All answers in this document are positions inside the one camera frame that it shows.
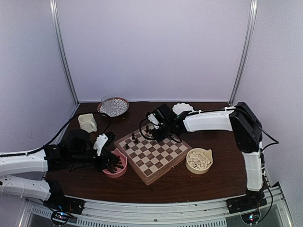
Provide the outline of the wooden chess board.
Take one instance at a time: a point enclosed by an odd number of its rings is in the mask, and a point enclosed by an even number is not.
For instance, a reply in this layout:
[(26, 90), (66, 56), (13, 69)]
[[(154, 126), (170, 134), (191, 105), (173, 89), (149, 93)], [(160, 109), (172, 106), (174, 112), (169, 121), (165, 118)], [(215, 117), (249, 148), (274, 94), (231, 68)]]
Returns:
[[(148, 126), (149, 130), (154, 128), (152, 124)], [(147, 140), (152, 135), (150, 132), (146, 133), (145, 129), (146, 126), (143, 126), (141, 131), (132, 132), (139, 140), (138, 144), (132, 140), (132, 133), (130, 133), (115, 141), (114, 145), (128, 158), (128, 164), (142, 181), (150, 185), (183, 161), (192, 147), (184, 141), (177, 143), (168, 138), (160, 143)]]

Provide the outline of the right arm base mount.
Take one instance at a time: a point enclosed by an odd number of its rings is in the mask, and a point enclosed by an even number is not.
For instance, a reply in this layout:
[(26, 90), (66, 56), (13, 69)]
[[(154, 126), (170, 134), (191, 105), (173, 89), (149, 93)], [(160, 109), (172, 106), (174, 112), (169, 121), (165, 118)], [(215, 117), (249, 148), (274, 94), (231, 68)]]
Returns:
[(257, 224), (261, 218), (260, 207), (267, 205), (264, 194), (261, 196), (244, 195), (226, 201), (230, 214), (240, 213), (245, 224)]

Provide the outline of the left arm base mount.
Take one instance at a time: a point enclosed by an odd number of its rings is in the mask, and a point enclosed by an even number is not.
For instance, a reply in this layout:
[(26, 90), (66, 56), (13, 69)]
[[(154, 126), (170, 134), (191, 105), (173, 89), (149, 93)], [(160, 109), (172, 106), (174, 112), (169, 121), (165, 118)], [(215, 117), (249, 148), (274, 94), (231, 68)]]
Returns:
[(51, 221), (56, 226), (62, 226), (74, 218), (74, 214), (81, 215), (85, 201), (82, 199), (67, 197), (64, 194), (52, 193), (48, 200), (43, 201), (51, 213)]

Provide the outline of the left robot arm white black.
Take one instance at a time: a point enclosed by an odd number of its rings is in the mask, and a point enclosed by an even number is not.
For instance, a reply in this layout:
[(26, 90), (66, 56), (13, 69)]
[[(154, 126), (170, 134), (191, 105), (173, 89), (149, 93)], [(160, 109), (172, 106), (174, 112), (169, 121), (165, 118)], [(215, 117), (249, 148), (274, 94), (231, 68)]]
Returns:
[(85, 130), (72, 130), (59, 144), (44, 145), (34, 150), (0, 155), (0, 193), (49, 201), (58, 210), (68, 206), (56, 181), (35, 181), (17, 177), (29, 172), (73, 171), (93, 165), (101, 172), (119, 159), (106, 148), (115, 139), (112, 132), (97, 136), (94, 143)]

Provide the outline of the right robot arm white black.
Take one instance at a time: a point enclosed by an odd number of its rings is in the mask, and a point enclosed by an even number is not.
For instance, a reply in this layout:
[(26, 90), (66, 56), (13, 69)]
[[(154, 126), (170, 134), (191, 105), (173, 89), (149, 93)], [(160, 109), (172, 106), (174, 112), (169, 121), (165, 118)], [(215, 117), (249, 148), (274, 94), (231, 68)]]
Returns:
[(163, 141), (170, 135), (180, 136), (195, 131), (231, 131), (237, 148), (244, 157), (247, 174), (247, 195), (243, 197), (246, 208), (254, 208), (260, 201), (263, 188), (262, 125), (245, 102), (216, 110), (195, 110), (185, 103), (169, 108), (162, 104), (146, 114), (154, 125), (153, 139)]

